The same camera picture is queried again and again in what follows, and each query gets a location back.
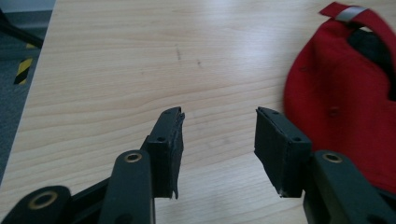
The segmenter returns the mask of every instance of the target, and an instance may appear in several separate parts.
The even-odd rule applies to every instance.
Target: gray floor
[[[13,13],[6,16],[12,24],[44,38],[50,13],[50,11]],[[25,48],[26,43],[0,33],[0,183],[3,179],[37,63],[37,57],[34,57],[25,84],[14,84],[19,64],[24,59],[21,56],[15,56],[14,52],[19,52]]]

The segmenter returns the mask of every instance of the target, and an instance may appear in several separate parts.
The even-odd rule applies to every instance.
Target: yellow and black tape
[[[32,49],[32,48],[35,48],[35,46],[33,46],[31,44],[27,44],[26,48]],[[18,68],[18,73],[15,76],[14,84],[23,85],[26,83],[26,78],[27,78],[27,75],[29,74],[29,68],[32,65],[32,61],[33,61],[32,58],[28,58],[28,59],[22,60],[20,62],[20,66]]]

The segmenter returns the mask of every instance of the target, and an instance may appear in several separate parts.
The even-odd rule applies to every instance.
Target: red strap
[[[323,8],[319,13],[324,16],[335,18],[349,7],[351,6],[333,2]],[[392,59],[393,73],[396,75],[396,35],[387,23],[369,8],[352,18],[349,22],[370,28],[384,42],[388,47],[390,57]]]

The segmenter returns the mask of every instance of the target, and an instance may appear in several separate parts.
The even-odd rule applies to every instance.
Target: table surface
[[[0,189],[0,218],[29,192],[75,194],[139,149],[160,113],[186,113],[179,200],[157,223],[306,223],[255,157],[257,106],[285,78],[331,1],[58,0]],[[396,28],[394,0],[371,7]]]

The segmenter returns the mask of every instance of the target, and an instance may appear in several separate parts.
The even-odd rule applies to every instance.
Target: gray strap
[[[340,12],[335,19],[337,21],[345,21],[349,22],[351,21],[354,17],[362,13],[364,10],[366,10],[367,7],[349,7],[345,9],[344,11]]]

